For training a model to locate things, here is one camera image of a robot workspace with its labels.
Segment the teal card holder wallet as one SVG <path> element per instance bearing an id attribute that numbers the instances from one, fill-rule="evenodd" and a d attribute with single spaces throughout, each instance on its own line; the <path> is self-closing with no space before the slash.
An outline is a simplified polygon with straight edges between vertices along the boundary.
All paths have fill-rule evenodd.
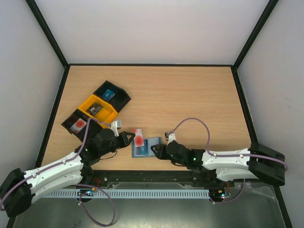
<path id="1" fill-rule="evenodd" d="M 144 138 L 144 146 L 136 147 L 134 141 L 132 142 L 132 157 L 133 158 L 147 158 L 155 157 L 151 147 L 162 144 L 161 137 Z"/>

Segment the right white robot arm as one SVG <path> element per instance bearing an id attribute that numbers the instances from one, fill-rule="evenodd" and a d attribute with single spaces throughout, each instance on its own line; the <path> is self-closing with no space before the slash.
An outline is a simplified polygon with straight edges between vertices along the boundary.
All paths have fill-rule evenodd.
<path id="1" fill-rule="evenodd" d="M 151 146 L 160 160 L 169 160 L 188 170 L 208 172 L 207 180 L 212 186 L 236 179 L 257 179 L 273 186 L 285 185 L 285 156 L 259 143 L 237 151 L 208 151 L 188 149 L 175 140 Z"/>

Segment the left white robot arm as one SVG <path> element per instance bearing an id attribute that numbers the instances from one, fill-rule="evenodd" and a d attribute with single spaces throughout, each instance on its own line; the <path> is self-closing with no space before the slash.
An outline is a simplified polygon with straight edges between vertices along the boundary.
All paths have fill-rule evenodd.
<path id="1" fill-rule="evenodd" d="M 92 165 L 102 156 L 129 146 L 134 137 L 135 133 L 116 135 L 103 129 L 62 159 L 32 170 L 12 170 L 0 186 L 0 210 L 15 217 L 55 190 L 89 181 Z"/>

